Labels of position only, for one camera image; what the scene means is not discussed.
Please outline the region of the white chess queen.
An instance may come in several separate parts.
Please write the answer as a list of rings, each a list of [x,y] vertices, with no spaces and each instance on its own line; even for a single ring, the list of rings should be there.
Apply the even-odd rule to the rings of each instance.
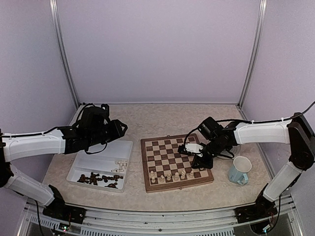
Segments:
[[[186,171],[182,170],[180,178],[185,179],[185,177],[186,177]]]

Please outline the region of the white chess king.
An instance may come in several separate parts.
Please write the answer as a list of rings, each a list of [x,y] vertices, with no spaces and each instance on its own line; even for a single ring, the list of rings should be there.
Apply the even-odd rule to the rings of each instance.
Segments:
[[[179,176],[179,173],[178,173],[178,172],[176,172],[176,173],[174,174],[173,179],[174,179],[174,181],[179,181],[179,180],[180,180],[180,176]]]

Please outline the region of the white plastic divided tray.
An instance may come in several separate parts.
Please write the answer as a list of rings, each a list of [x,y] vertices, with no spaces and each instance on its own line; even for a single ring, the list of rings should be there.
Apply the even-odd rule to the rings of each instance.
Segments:
[[[76,154],[74,162],[70,168],[66,180],[74,185],[80,187],[92,188],[98,190],[106,190],[112,192],[122,193],[125,189],[126,176],[128,172],[129,159],[132,155],[133,142],[132,141],[120,141],[115,140],[108,145],[95,145],[89,148],[91,154],[80,151]],[[116,168],[115,161],[125,160],[128,162],[127,169],[123,173],[113,173],[112,169]],[[113,176],[120,175],[124,179],[118,180],[117,189],[105,187],[108,183],[103,181],[98,182],[98,186],[93,184],[78,183],[77,180],[81,174],[89,177],[91,172],[100,174],[100,176]]]

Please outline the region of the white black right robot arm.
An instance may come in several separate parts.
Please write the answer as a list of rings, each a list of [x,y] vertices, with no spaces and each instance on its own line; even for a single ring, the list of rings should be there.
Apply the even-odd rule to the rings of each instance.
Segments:
[[[211,168],[213,158],[230,147],[259,144],[266,154],[282,154],[287,157],[283,167],[272,178],[256,198],[252,214],[262,218],[271,210],[271,205],[300,175],[315,162],[315,133],[304,116],[294,113],[288,118],[266,121],[248,121],[208,117],[198,125],[197,130],[208,141],[207,144],[188,144],[184,150],[194,154],[194,167]]]

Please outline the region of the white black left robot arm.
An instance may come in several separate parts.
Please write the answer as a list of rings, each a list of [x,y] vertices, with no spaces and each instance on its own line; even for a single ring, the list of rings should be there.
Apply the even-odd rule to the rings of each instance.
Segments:
[[[73,154],[98,144],[106,147],[123,137],[128,126],[109,117],[109,106],[85,105],[74,124],[57,126],[37,133],[0,135],[0,185],[32,198],[55,214],[59,219],[69,214],[69,208],[57,188],[42,184],[22,173],[12,161],[46,154]]]

